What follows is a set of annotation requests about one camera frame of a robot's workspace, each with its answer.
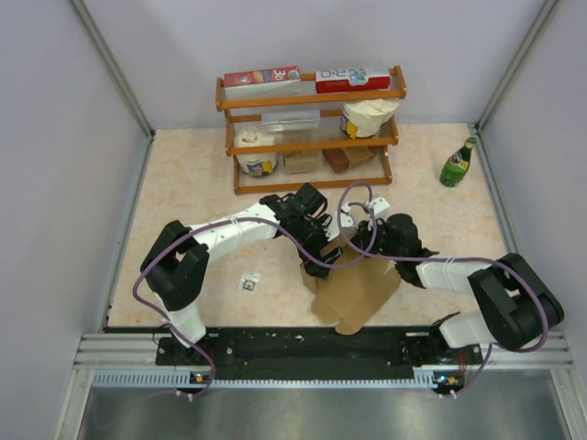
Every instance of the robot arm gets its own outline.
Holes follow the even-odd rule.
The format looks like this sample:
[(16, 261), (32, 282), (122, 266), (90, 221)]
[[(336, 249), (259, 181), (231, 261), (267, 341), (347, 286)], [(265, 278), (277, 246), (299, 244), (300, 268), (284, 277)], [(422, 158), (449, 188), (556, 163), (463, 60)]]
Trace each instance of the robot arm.
[[(161, 299), (170, 322), (186, 338), (197, 342), (205, 335), (196, 298), (202, 289), (207, 265), (249, 243), (279, 237), (282, 233), (275, 224), (293, 236), (315, 259), (334, 263), (341, 255), (340, 247), (326, 255), (321, 254), (322, 249), (341, 232), (338, 221), (326, 214), (326, 206), (326, 198), (307, 183), (296, 194), (283, 198), (277, 195), (263, 197), (250, 208), (215, 221), (214, 226), (211, 223), (184, 226), (173, 221), (163, 228), (140, 269), (143, 271), (178, 238), (196, 229), (204, 229), (197, 234), (197, 240), (191, 237), (166, 255), (146, 277), (150, 288)], [(409, 215), (390, 216), (390, 206), (381, 197), (374, 198), (368, 206), (378, 222), (372, 252), (390, 257), (420, 258), (437, 254), (422, 247)], [(349, 205), (345, 204), (340, 223), (345, 235), (356, 233), (352, 239), (356, 246), (367, 247), (371, 239), (371, 221), (357, 224), (349, 214)], [(309, 275), (327, 277), (329, 269), (298, 253)], [(564, 314), (559, 303), (523, 258), (509, 254), (501, 261), (519, 273), (537, 292), (550, 327), (562, 321)], [(527, 294), (514, 280), (507, 279), (503, 271), (488, 264), (397, 262), (396, 268), (404, 281), (417, 287), (465, 292), (476, 298), (480, 311), (451, 315), (433, 325), (448, 347), (497, 341), (508, 349), (517, 350), (542, 331), (536, 308)], [(511, 298), (506, 290), (519, 290), (520, 294)]]
[[(371, 238), (369, 222), (360, 222), (353, 243), (365, 248)], [(378, 220), (377, 251), (387, 256), (435, 257), (418, 238), (417, 227), (407, 214)], [(548, 328), (559, 324), (564, 312), (559, 302), (520, 255), (511, 253), (499, 262), (513, 269), (536, 293), (547, 316)], [(433, 325), (448, 347), (497, 342), (516, 351), (542, 334), (537, 308), (527, 291), (502, 269), (480, 262), (402, 262), (395, 266), (402, 279), (424, 289), (440, 289), (474, 296), (480, 310), (453, 314)], [(508, 292), (517, 292), (510, 296)]]
[[(146, 277), (149, 287), (163, 303), (170, 322), (189, 340), (197, 342), (205, 335), (205, 326), (195, 299), (202, 289), (207, 265), (247, 244), (279, 237), (281, 232), (274, 224), (285, 229), (316, 259), (334, 263), (341, 254), (339, 247), (324, 256), (320, 253), (340, 234), (338, 222), (325, 214), (326, 206), (326, 198), (312, 185), (305, 184), (296, 194), (283, 198), (277, 195), (263, 197), (250, 208), (213, 223), (184, 226), (173, 221), (163, 228), (140, 269), (143, 271), (178, 238), (196, 229), (204, 229), (197, 234), (197, 240), (192, 237), (184, 241)], [(389, 204), (382, 197), (373, 199), (370, 208), (377, 218), (385, 218), (390, 213)], [(340, 223), (344, 232), (351, 235), (356, 230), (356, 222), (349, 210), (347, 204), (343, 206)], [(253, 221), (239, 221), (245, 218)], [(301, 252), (299, 255), (308, 274), (323, 279), (327, 277), (329, 269), (315, 264)]]

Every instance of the clear plastic box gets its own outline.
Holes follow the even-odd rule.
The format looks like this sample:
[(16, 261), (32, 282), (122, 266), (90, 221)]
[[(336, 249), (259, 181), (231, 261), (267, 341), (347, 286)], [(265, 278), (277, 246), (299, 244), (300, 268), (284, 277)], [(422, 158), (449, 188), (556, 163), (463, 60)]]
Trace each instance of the clear plastic box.
[(320, 124), (320, 110), (263, 113), (260, 121), (264, 131), (312, 130)]

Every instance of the white container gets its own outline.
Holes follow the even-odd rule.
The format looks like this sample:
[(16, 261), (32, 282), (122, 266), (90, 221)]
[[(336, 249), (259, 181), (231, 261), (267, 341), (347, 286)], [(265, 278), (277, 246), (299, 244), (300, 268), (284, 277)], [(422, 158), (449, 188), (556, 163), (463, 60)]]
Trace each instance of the white container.
[(340, 128), (351, 138), (375, 136), (400, 104), (399, 99), (370, 99), (345, 103), (340, 117)]
[(264, 113), (260, 119), (264, 131), (312, 130), (320, 124), (320, 110)]
[[(235, 136), (235, 145), (240, 149), (272, 145), (273, 136), (262, 133), (255, 127), (241, 130)], [(249, 176), (262, 177), (271, 174), (277, 166), (277, 153), (255, 153), (237, 155), (238, 165)]]

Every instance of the floor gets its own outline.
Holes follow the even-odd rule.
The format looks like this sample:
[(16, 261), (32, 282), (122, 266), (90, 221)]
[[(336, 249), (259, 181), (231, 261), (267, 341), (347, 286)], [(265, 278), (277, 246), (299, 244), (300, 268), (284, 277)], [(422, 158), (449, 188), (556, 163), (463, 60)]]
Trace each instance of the floor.
[[(465, 124), (399, 125), (400, 143), (390, 146), (393, 183), (377, 186), (395, 212), (408, 213), (426, 247), (446, 255), (499, 258), (505, 253), (482, 170), (475, 156), (466, 179), (448, 189), (438, 182), (444, 161), (469, 135)], [(354, 170), (353, 177), (369, 172)], [(159, 232), (173, 219), (187, 225), (210, 222), (256, 203), (262, 194), (236, 196), (232, 160), (224, 152), (223, 129), (160, 130), (138, 201), (109, 326), (156, 326), (161, 318), (136, 302), (131, 287), (138, 267)], [(322, 177), (331, 173), (320, 171)], [(335, 205), (342, 190), (324, 190)], [(354, 192), (351, 200), (364, 200)], [(312, 315), (314, 299), (302, 283), (296, 249), (278, 238), (251, 245), (207, 269), (198, 298), (206, 325), (321, 325)], [(245, 271), (261, 275), (254, 293), (238, 289)], [(141, 295), (155, 300), (146, 285)], [(402, 283), (368, 325), (425, 325), (475, 301), (464, 294), (417, 289)]]

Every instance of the green glass bottle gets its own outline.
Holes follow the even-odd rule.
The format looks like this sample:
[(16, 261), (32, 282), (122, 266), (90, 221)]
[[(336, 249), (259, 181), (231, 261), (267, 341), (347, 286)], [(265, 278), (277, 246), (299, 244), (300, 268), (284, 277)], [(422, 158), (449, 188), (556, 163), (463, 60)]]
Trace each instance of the green glass bottle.
[(477, 139), (468, 137), (459, 151), (453, 154), (440, 173), (440, 183), (444, 186), (452, 188), (457, 186), (463, 180), (465, 174), (469, 170), (471, 163), (471, 152), (473, 147), (477, 144)]

